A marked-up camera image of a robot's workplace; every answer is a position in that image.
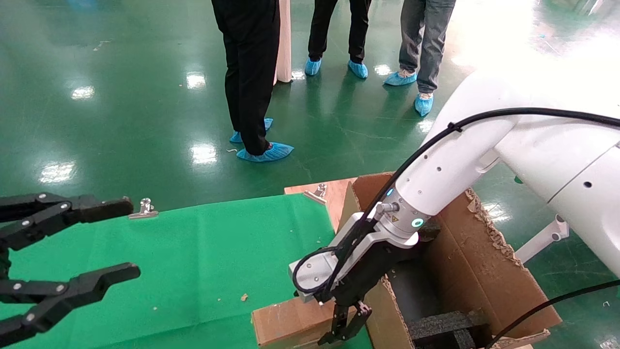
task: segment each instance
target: black pants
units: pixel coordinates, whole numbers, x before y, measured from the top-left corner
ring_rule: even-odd
[[[314,15],[310,26],[308,42],[309,57],[318,61],[327,50],[327,29],[338,0],[314,0]],[[364,59],[364,44],[368,31],[368,9],[370,0],[349,0],[351,27],[349,28],[349,55],[351,61],[361,63]]]
[[[280,45],[279,0],[211,0],[226,49],[226,99],[248,153],[262,155]]]

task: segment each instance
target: cable clip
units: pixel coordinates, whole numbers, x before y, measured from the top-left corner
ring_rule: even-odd
[[[459,133],[463,132],[463,129],[458,127],[454,122],[450,122],[448,124],[448,130],[450,130],[450,131],[457,131]]]

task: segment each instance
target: blue led light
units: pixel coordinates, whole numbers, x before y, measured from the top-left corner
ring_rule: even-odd
[[[416,218],[413,222],[411,222],[411,226],[414,228],[421,227],[424,224],[424,220],[422,218]]]

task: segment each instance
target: metal bracket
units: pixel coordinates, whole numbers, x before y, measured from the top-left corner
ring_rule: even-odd
[[[140,200],[140,212],[132,213],[129,215],[129,219],[142,219],[157,217],[158,211],[155,211],[155,206],[151,205],[151,200],[148,197]]]
[[[309,197],[310,199],[318,202],[319,204],[325,205],[327,201],[323,199],[325,197],[325,193],[327,192],[327,184],[321,183],[316,188],[314,193],[310,193],[308,190],[304,191],[304,196]]]
[[[525,263],[550,244],[567,238],[569,235],[569,224],[560,215],[556,214],[556,219],[526,242],[525,245],[521,246],[515,252],[515,256],[522,263]]]

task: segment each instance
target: robotic arm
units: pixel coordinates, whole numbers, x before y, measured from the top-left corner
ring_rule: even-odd
[[[140,276],[123,263],[66,281],[10,279],[9,251],[19,251],[74,224],[93,223],[133,212],[129,198],[101,201],[92,195],[62,197],[50,193],[0,197],[0,302],[34,304],[26,313],[0,319],[0,348],[45,333],[73,309],[101,301],[108,288]]]
[[[299,296],[306,300],[314,297],[319,302],[335,298],[332,331],[319,344],[357,334],[371,314],[363,303],[366,292],[395,263],[420,253],[415,247],[426,221],[499,161],[563,217],[620,276],[617,108],[600,112],[615,112],[614,117],[602,118],[616,128],[535,112],[480,119],[466,129],[458,126],[465,116],[495,109],[583,109],[578,105],[581,99],[571,99],[553,86],[526,86],[519,81],[524,79],[481,72],[465,79],[442,108],[423,145],[445,132],[446,126],[458,132],[448,132],[421,153],[387,189],[367,219],[358,222],[363,214],[353,214],[327,248],[307,256],[302,263],[289,265]],[[472,103],[472,93],[476,94],[476,104]],[[352,235],[354,230],[362,234]],[[342,252],[343,244],[347,245],[346,253]],[[357,315],[347,325],[350,306],[356,307]]]

